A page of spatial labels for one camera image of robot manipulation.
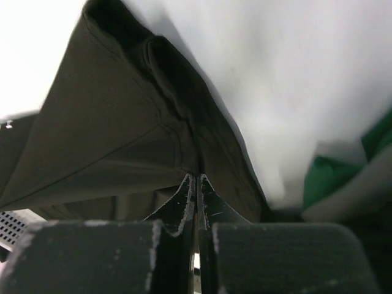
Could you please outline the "white plastic basket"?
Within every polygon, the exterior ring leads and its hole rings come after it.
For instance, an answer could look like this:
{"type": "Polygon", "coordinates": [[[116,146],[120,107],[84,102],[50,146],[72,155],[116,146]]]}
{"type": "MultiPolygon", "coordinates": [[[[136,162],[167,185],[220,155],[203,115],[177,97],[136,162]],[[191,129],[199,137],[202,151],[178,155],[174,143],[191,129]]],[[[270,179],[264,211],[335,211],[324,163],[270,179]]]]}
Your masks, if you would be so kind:
{"type": "Polygon", "coordinates": [[[33,222],[44,221],[44,218],[30,209],[1,212],[1,247],[12,251],[18,238],[27,226],[33,222]]]}

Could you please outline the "black printed t shirt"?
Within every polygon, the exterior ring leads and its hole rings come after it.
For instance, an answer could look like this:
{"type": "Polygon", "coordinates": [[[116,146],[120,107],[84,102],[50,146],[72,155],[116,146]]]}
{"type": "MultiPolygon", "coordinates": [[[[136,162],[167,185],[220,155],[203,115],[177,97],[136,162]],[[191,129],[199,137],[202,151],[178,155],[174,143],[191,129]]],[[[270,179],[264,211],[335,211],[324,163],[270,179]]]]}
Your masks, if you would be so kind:
{"type": "Polygon", "coordinates": [[[187,174],[252,222],[269,213],[205,82],[121,1],[88,1],[42,109],[1,131],[1,210],[139,220],[187,174]]]}

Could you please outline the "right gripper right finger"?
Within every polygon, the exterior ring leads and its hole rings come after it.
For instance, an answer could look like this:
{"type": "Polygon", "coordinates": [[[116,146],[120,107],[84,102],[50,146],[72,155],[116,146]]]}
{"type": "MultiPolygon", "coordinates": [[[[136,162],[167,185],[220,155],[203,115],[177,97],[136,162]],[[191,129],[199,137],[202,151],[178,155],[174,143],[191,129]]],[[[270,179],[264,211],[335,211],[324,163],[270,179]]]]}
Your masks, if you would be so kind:
{"type": "Polygon", "coordinates": [[[197,178],[198,246],[202,293],[217,293],[216,229],[218,224],[250,224],[216,193],[205,174],[197,178]]]}

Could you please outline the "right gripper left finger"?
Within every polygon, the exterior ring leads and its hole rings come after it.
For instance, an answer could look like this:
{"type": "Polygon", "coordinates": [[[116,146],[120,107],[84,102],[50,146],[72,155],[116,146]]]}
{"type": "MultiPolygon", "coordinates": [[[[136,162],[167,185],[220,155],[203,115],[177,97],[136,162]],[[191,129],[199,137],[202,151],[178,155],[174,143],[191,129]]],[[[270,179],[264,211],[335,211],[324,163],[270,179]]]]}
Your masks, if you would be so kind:
{"type": "Polygon", "coordinates": [[[187,174],[174,195],[145,221],[153,225],[146,292],[192,293],[195,252],[195,177],[187,174]]]}

